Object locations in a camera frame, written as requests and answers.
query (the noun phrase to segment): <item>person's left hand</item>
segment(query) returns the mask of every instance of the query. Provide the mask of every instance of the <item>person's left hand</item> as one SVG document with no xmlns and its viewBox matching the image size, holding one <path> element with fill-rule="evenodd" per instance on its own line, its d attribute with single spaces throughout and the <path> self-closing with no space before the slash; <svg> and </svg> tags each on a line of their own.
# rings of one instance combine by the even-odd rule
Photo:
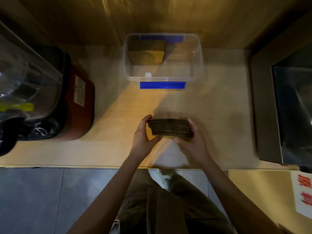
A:
<svg viewBox="0 0 312 234">
<path fill-rule="evenodd" d="M 150 118 L 152 118 L 152 115 L 147 115 L 141 120 L 133 136 L 133 143 L 129 156 L 138 159 L 139 162 L 142 162 L 143 159 L 149 155 L 152 148 L 162 139 L 162 136 L 157 136 L 151 140 L 148 139 L 146 134 L 146 122 Z"/>
</svg>

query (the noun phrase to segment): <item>finger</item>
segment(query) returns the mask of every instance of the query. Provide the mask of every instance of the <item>finger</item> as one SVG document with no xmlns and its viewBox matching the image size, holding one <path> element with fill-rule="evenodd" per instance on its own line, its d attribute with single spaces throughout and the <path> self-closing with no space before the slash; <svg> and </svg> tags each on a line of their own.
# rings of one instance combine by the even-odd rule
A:
<svg viewBox="0 0 312 234">
<path fill-rule="evenodd" d="M 148 119 L 152 118 L 152 115 L 146 115 L 138 125 L 138 130 L 146 130 L 146 122 Z"/>
<path fill-rule="evenodd" d="M 161 139 L 162 139 L 162 136 L 156 136 L 155 138 L 153 138 L 153 139 L 151 139 L 150 140 L 150 143 L 153 145 L 153 147 L 159 142 L 159 141 L 161 141 Z"/>
<path fill-rule="evenodd" d="M 174 141 L 178 144 L 178 145 L 181 145 L 182 147 L 184 148 L 187 148 L 189 146 L 189 142 L 187 142 L 186 140 L 184 139 L 181 139 L 181 138 L 174 138 Z"/>
<path fill-rule="evenodd" d="M 196 123 L 191 118 L 187 118 L 187 120 L 190 123 L 192 131 L 193 132 L 197 132 L 198 131 L 198 126 L 196 125 Z"/>
</svg>

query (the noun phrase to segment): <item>white label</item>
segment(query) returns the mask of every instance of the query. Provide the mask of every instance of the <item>white label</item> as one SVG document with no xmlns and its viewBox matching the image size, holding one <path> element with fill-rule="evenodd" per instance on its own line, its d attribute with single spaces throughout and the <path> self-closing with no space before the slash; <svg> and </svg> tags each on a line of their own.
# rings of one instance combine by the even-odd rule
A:
<svg viewBox="0 0 312 234">
<path fill-rule="evenodd" d="M 84 107 L 85 82 L 77 75 L 75 76 L 74 102 Z"/>
<path fill-rule="evenodd" d="M 312 218 L 312 174 L 291 171 L 296 211 Z"/>
</svg>

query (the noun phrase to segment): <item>wooden table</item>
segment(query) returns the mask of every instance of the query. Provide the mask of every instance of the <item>wooden table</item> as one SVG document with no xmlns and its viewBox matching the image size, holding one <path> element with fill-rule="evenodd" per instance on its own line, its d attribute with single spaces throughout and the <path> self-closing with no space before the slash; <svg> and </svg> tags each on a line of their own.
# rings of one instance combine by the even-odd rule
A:
<svg viewBox="0 0 312 234">
<path fill-rule="evenodd" d="M 221 168 L 296 169 L 259 161 L 254 152 L 251 100 L 243 50 L 203 49 L 205 76 L 185 90 L 140 90 L 123 75 L 121 47 L 64 46 L 89 73 L 96 87 L 92 129 L 69 142 L 19 141 L 0 165 L 7 167 L 119 167 L 133 134 L 147 114 L 156 118 L 191 117 L 205 134 Z M 148 129 L 148 136 L 153 136 Z M 171 139 L 162 139 L 141 167 L 195 169 Z"/>
</svg>

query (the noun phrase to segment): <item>gray metal frame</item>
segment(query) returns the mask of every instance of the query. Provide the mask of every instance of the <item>gray metal frame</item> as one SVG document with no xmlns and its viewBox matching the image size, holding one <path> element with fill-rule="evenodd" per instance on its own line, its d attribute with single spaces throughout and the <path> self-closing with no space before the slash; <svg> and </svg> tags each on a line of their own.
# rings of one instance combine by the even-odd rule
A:
<svg viewBox="0 0 312 234">
<path fill-rule="evenodd" d="M 312 11 L 301 17 L 250 59 L 255 139 L 260 160 L 281 164 L 312 164 L 281 147 L 271 66 L 312 41 Z"/>
</svg>

